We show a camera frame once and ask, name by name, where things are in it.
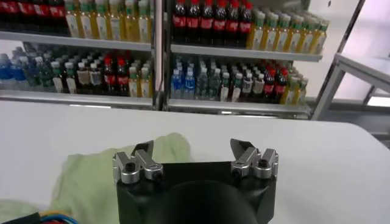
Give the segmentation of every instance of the table surface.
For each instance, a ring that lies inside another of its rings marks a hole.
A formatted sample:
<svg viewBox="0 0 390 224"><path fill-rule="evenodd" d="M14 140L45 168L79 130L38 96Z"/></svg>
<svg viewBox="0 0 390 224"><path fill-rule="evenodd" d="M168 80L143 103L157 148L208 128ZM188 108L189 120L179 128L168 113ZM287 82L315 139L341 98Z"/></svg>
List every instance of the table surface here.
<svg viewBox="0 0 390 224"><path fill-rule="evenodd" d="M230 138L280 156L271 223L390 223L390 151L353 124L0 101L0 198L48 205L66 157L178 132L195 161Z"/></svg>

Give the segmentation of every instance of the light green towel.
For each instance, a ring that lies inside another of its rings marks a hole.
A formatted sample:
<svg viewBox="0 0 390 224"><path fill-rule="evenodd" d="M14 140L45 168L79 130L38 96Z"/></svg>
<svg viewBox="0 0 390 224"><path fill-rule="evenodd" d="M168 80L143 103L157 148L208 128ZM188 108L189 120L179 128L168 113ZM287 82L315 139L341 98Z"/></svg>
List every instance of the light green towel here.
<svg viewBox="0 0 390 224"><path fill-rule="evenodd" d="M55 185L50 209L66 211L79 223L119 223L112 156L122 151L130 155L133 148L69 156ZM190 162L190 145L178 133L159 137L154 141L152 158L158 163Z"/></svg>

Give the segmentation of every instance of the plastic bottle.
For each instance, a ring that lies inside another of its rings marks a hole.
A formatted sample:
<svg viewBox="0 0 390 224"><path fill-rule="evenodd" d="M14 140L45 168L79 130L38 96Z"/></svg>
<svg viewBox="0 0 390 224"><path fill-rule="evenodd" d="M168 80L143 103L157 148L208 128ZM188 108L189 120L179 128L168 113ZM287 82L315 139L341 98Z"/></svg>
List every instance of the plastic bottle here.
<svg viewBox="0 0 390 224"><path fill-rule="evenodd" d="M138 18L135 14L134 0L126 0L126 38L131 42L140 41Z"/></svg>
<svg viewBox="0 0 390 224"><path fill-rule="evenodd" d="M186 40L186 6L185 0L176 0L173 13L173 40L178 43L184 43Z"/></svg>
<svg viewBox="0 0 390 224"><path fill-rule="evenodd" d="M147 1L140 1L140 17L138 18L138 26L140 28L140 42L150 43L152 39L152 20L149 17Z"/></svg>
<svg viewBox="0 0 390 224"><path fill-rule="evenodd" d="M213 1L205 0L205 5L202 11L202 18L200 19L200 42L202 44L210 44L213 20Z"/></svg>
<svg viewBox="0 0 390 224"><path fill-rule="evenodd" d="M96 23L99 31L99 38L102 40L112 40L110 16L106 6L106 0L96 0Z"/></svg>
<svg viewBox="0 0 390 224"><path fill-rule="evenodd" d="M287 36L288 36L288 26L290 24L291 17L287 14L282 14L282 22L280 28L276 32L276 37L274 41L274 51L283 52Z"/></svg>
<svg viewBox="0 0 390 224"><path fill-rule="evenodd" d="M261 39L263 37L264 32L264 19L266 15L261 11L256 11L256 23L252 26L252 30L250 31L247 49L251 50L259 50Z"/></svg>
<svg viewBox="0 0 390 224"><path fill-rule="evenodd" d="M84 37L88 39L99 39L96 14L93 13L92 3L89 0L80 0L81 23L83 25Z"/></svg>

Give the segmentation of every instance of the yellow drink bottle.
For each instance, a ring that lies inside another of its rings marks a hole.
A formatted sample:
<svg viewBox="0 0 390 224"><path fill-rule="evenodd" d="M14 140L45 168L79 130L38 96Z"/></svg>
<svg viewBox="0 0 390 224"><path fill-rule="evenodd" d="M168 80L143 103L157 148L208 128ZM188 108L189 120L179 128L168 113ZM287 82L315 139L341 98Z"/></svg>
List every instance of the yellow drink bottle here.
<svg viewBox="0 0 390 224"><path fill-rule="evenodd" d="M279 30L276 32L274 41L274 51L282 52L288 37L288 26L290 24L291 17L287 14L282 15L282 23Z"/></svg>
<svg viewBox="0 0 390 224"><path fill-rule="evenodd" d="M261 11L256 11L256 23L252 26L250 31L248 42L246 44L247 49L259 50L261 38L263 37L264 32L264 19L266 15Z"/></svg>
<svg viewBox="0 0 390 224"><path fill-rule="evenodd" d="M128 41L139 42L140 32L138 19L135 16L135 1L126 0L126 38Z"/></svg>
<svg viewBox="0 0 390 224"><path fill-rule="evenodd" d="M264 51L272 51L274 48L274 41L276 37L276 23L279 16L275 13L270 13L268 19L268 29L263 32L263 37L261 39L260 49Z"/></svg>
<svg viewBox="0 0 390 224"><path fill-rule="evenodd" d="M110 0L110 24L113 40L125 41L126 28L124 15L121 8L121 0Z"/></svg>
<svg viewBox="0 0 390 224"><path fill-rule="evenodd" d="M152 39L152 20L149 17L147 1L140 1L140 17L138 18L138 27L140 29L140 41L150 43Z"/></svg>
<svg viewBox="0 0 390 224"><path fill-rule="evenodd" d="M327 29L329 26L329 21L323 20L321 22L321 26L317 31L313 42L310 46L311 54L320 54L322 52L322 48L324 47L325 40L327 39Z"/></svg>
<svg viewBox="0 0 390 224"><path fill-rule="evenodd" d="M100 39L112 40L110 16L105 0L96 0L96 22Z"/></svg>
<svg viewBox="0 0 390 224"><path fill-rule="evenodd" d="M93 13L93 2L89 0L81 0L80 18L83 25L85 38L99 39L98 25L96 24L96 14Z"/></svg>

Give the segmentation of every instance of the cola bottle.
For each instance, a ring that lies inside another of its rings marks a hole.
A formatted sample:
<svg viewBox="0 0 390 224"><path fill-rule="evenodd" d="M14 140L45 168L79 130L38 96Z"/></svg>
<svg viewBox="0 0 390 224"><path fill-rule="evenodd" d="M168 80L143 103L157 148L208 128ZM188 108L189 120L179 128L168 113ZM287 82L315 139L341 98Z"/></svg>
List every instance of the cola bottle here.
<svg viewBox="0 0 390 224"><path fill-rule="evenodd" d="M173 13L173 40L178 43L185 42L186 7L185 0L177 0Z"/></svg>
<svg viewBox="0 0 390 224"><path fill-rule="evenodd" d="M202 44L210 44L213 20L213 0L205 0L205 6L202 11L202 18L200 19L200 42Z"/></svg>
<svg viewBox="0 0 390 224"><path fill-rule="evenodd" d="M218 8L215 11L214 26L213 26L213 44L223 46L225 44L225 26L226 26L226 2L225 0L218 1Z"/></svg>
<svg viewBox="0 0 390 224"><path fill-rule="evenodd" d="M231 2L232 8L230 13L227 14L226 21L226 45L235 47L237 46L237 29L238 29L238 0Z"/></svg>
<svg viewBox="0 0 390 224"><path fill-rule="evenodd" d="M246 2L245 9L239 22L238 31L238 46L246 47L246 41L250 32L250 26L252 25L252 8L253 5L250 2Z"/></svg>

